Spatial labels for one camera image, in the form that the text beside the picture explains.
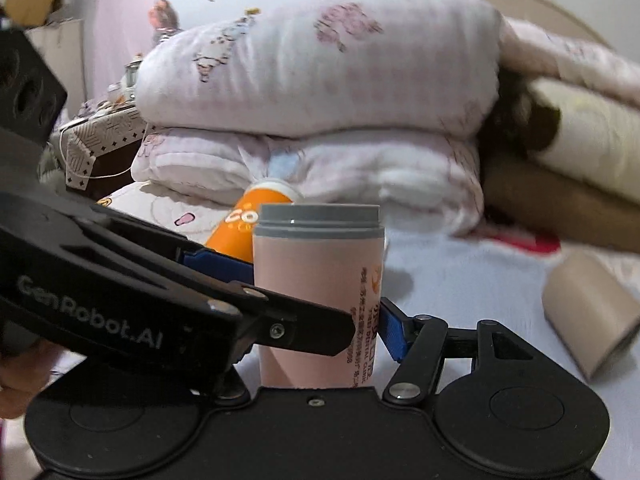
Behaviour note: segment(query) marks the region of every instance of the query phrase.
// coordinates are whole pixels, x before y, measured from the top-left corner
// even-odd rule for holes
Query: pink curtain
[[[147,12],[157,0],[95,0],[93,97],[104,98],[120,81],[124,66],[152,47]]]

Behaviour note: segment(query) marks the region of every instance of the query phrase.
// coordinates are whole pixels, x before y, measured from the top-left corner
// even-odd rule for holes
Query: orange bottle
[[[264,178],[252,184],[231,212],[213,231],[205,245],[209,249],[252,264],[254,262],[254,226],[261,204],[292,203],[302,199],[297,190],[276,178]]]

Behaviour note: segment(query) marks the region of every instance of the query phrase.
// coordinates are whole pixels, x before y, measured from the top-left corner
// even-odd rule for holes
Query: bed sheet
[[[226,211],[211,202],[143,183],[123,188],[108,197],[105,204],[200,242],[206,240]],[[386,208],[383,212],[389,240],[383,295],[410,316],[428,313],[445,319],[450,326],[475,328],[479,319],[497,319],[580,378],[574,362],[546,322],[541,300],[548,270],[577,246],[521,232],[505,235],[502,231],[497,236],[495,230],[487,228],[466,239],[447,238],[428,234],[428,221],[415,212],[412,220],[408,220],[406,211]],[[510,242],[496,242],[495,238]],[[527,241],[529,247],[522,250]],[[595,252],[640,298],[640,257]],[[376,352],[372,383],[381,391],[398,365],[380,340]],[[73,356],[67,359],[66,364],[72,365]],[[609,439],[594,468],[604,480],[637,478],[640,470],[640,427],[629,416],[640,413],[638,360],[640,346],[636,344],[626,358],[591,384],[606,403],[611,418]],[[238,370],[254,393],[259,386],[255,349],[245,356]],[[447,361],[440,388],[469,371],[469,360]],[[5,479],[28,480],[38,468],[26,447],[21,424],[12,422],[7,429],[14,447],[6,450],[6,459],[12,464],[5,468]]]

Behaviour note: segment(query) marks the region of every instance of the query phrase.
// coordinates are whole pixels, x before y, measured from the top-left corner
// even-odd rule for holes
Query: hand
[[[49,382],[50,370],[63,349],[40,339],[16,357],[0,357],[0,418],[24,414],[31,399]]]

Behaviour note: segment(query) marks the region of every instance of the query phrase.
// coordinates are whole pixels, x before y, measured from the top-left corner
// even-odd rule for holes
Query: white cable
[[[131,161],[131,165],[124,171],[121,171],[120,173],[116,173],[113,175],[100,175],[100,176],[86,176],[86,175],[81,175],[76,173],[75,171],[73,171],[71,168],[69,168],[68,164],[66,163],[66,157],[64,155],[64,152],[62,150],[62,137],[64,136],[65,132],[70,128],[70,126],[63,128],[60,130],[60,138],[58,139],[58,147],[60,149],[60,157],[62,158],[62,162],[64,162],[65,164],[65,171],[68,171],[69,173],[71,173],[72,175],[75,175],[79,178],[85,178],[87,180],[98,180],[100,178],[113,178],[114,176],[121,176],[124,175],[126,173],[129,173],[131,171],[131,168],[133,168],[133,161]],[[146,137],[146,133],[149,130],[149,123],[146,124],[145,126],[145,131],[142,134],[142,141],[145,141],[145,137]]]

